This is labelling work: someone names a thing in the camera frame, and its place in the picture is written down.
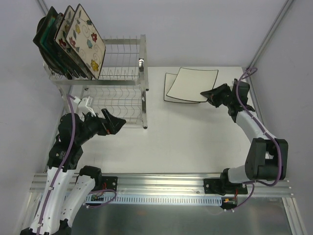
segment floral plate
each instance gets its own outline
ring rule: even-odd
[[[87,69],[87,66],[85,63],[81,60],[81,58],[73,51],[73,49],[67,44],[65,40],[66,32],[69,30],[69,25],[74,16],[74,9],[71,6],[68,6],[65,13],[63,20],[61,22],[60,27],[58,28],[58,31],[54,35],[54,41],[57,45],[58,49],[64,51],[70,58],[71,62],[74,62],[73,68],[76,72],[79,73],[82,77],[87,77],[88,79],[92,79],[91,72]]]
[[[92,76],[98,79],[106,46],[81,4],[76,8],[65,39],[86,64]]]

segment metal rack shelf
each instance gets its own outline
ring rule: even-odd
[[[93,109],[102,117],[106,108],[113,116],[123,118],[129,124],[142,122],[142,99],[140,86],[89,86],[83,96],[94,97]]]
[[[93,109],[101,117],[101,109],[123,118],[130,124],[142,123],[148,127],[146,113],[146,91],[149,90],[146,36],[140,39],[103,39],[106,44],[106,54],[99,79],[66,77],[51,72],[46,64],[44,68],[49,73],[49,79],[59,89],[69,112],[64,85],[81,85],[81,97],[90,95],[94,98]]]

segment metal pole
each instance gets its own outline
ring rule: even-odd
[[[48,14],[48,7],[45,0],[35,0],[44,16]]]
[[[255,53],[255,55],[254,55],[252,61],[250,62],[248,68],[251,68],[251,67],[256,65],[258,59],[260,58],[261,54],[263,53],[263,51],[267,47],[268,43],[270,42],[270,40],[273,37],[273,35],[274,35],[275,31],[277,30],[278,26],[280,25],[280,23],[284,19],[285,15],[289,11],[289,9],[292,6],[293,2],[295,2],[295,0],[286,0],[286,2],[284,3],[282,9],[280,10],[280,12],[278,13],[276,19],[274,20],[272,26],[270,27],[267,35],[263,39],[260,47],[258,48],[257,52]]]

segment white table surface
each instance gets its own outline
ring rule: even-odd
[[[189,67],[219,70],[215,87],[239,78],[241,67]],[[83,145],[78,164],[100,167],[106,173],[221,172],[244,164],[250,142],[227,113],[209,103],[163,101],[165,73],[179,67],[149,67],[148,129],[123,127],[113,136],[94,136]]]

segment white wall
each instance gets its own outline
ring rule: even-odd
[[[32,40],[34,0],[0,8],[0,234],[11,235],[35,172],[42,171],[62,102]]]
[[[242,66],[285,0],[45,0],[78,3],[102,37],[146,34],[150,66]]]
[[[312,0],[295,1],[252,80],[269,130],[289,142],[287,174],[308,234],[313,234],[312,12]]]

